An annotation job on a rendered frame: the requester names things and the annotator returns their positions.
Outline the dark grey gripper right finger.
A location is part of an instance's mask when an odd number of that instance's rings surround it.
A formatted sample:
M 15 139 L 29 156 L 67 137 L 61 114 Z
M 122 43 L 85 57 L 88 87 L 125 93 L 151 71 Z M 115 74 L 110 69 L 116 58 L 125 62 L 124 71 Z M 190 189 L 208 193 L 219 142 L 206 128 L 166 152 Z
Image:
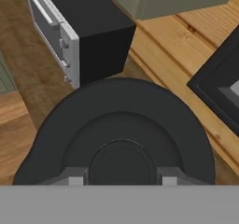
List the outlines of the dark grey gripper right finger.
M 205 185 L 205 182 L 185 175 L 178 167 L 158 167 L 157 184 L 162 186 Z

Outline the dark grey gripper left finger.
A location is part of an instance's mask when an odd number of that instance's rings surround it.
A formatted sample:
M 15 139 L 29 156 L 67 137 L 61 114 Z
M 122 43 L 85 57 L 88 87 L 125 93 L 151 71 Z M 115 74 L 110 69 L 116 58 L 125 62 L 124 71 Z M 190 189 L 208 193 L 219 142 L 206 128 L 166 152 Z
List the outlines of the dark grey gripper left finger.
M 85 186 L 89 184 L 87 167 L 66 167 L 59 176 L 42 182 L 42 185 Z

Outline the grey green cabinet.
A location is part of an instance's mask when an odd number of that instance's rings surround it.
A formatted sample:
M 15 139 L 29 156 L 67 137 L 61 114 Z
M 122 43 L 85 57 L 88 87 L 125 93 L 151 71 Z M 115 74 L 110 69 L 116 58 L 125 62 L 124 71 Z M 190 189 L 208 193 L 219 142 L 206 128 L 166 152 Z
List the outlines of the grey green cabinet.
M 0 50 L 0 95 L 16 91 L 18 88 Z

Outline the silver toaster oven door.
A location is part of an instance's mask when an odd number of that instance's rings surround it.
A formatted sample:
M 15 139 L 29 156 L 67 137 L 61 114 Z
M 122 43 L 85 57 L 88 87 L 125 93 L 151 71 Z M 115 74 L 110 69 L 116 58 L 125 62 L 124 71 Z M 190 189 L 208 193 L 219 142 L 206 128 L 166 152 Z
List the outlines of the silver toaster oven door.
M 27 0 L 36 30 L 48 46 L 51 54 L 63 70 L 64 75 L 71 78 L 69 83 L 74 89 L 80 87 L 79 72 L 79 36 L 71 26 L 71 13 L 74 0 L 44 0 L 53 12 L 59 24 L 51 27 L 32 0 Z M 68 49 L 62 49 L 59 39 L 62 38 L 69 44 Z M 69 68 L 63 68 L 61 60 L 65 60 L 70 64 Z

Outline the black toaster oven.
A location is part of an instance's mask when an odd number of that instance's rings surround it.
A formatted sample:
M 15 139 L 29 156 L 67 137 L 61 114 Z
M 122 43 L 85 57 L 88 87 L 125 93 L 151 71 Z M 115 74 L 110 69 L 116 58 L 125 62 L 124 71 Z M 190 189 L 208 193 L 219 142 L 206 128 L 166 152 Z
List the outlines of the black toaster oven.
M 71 26 L 79 36 L 80 87 L 123 71 L 135 23 L 111 0 L 74 0 Z

